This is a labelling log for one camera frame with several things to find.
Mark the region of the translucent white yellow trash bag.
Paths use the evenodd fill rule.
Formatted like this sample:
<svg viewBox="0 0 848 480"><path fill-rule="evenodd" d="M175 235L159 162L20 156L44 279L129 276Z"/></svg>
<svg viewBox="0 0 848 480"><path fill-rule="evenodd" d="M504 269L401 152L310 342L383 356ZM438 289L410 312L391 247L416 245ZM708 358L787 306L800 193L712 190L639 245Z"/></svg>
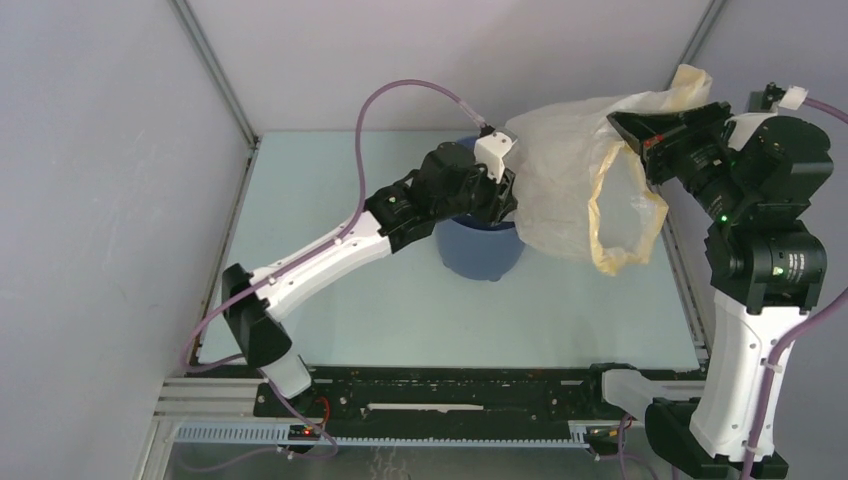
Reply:
<svg viewBox="0 0 848 480"><path fill-rule="evenodd" d="M554 103L509 119L506 127L518 139L507 165L516 175L520 239L610 276L649 263L668 205L649 189L634 148L607 116L699 107L712 82L706 71L681 65L663 91Z"/></svg>

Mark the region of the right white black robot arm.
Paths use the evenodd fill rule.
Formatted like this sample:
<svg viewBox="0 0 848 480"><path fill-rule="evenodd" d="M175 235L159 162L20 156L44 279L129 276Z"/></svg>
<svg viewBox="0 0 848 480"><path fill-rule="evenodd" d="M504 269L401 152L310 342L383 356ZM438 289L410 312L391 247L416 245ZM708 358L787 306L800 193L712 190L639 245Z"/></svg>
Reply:
<svg viewBox="0 0 848 480"><path fill-rule="evenodd" d="M629 365L606 365L585 411L640 420L653 452L695 479L782 479L772 424L782 376L823 287L827 255L801 221L833 162L827 134L775 107L735 115L724 102L608 121L652 184L679 181L710 217L705 240L715 337L702 393L678 400Z"/></svg>

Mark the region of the blue plastic trash bin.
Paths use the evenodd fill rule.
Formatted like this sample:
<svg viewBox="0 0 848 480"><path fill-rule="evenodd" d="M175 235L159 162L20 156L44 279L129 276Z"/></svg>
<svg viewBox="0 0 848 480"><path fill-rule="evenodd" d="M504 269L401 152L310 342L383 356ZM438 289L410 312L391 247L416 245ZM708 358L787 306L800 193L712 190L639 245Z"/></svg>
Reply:
<svg viewBox="0 0 848 480"><path fill-rule="evenodd" d="M514 211L492 226L473 217L474 189L488 177L486 166L477 163L473 153L478 138L443 143L434 152L438 165L434 212L439 219L435 236L447 268L467 279L494 282L516 265L524 246L509 219Z"/></svg>

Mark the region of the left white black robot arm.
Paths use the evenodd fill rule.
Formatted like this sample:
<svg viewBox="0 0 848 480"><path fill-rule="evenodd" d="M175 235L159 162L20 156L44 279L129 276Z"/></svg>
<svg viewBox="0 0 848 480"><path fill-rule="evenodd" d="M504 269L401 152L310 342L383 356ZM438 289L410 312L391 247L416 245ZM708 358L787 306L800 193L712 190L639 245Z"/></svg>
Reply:
<svg viewBox="0 0 848 480"><path fill-rule="evenodd" d="M366 198L343 225L298 253L248 271L240 264L222 276L222 314L249 367L277 392L292 416L316 403L316 390L295 351L284 319L301 303L341 277L429 237L435 226L471 216L493 226L515 210L514 173L507 160L516 140L495 132L472 149L445 142L419 168Z"/></svg>

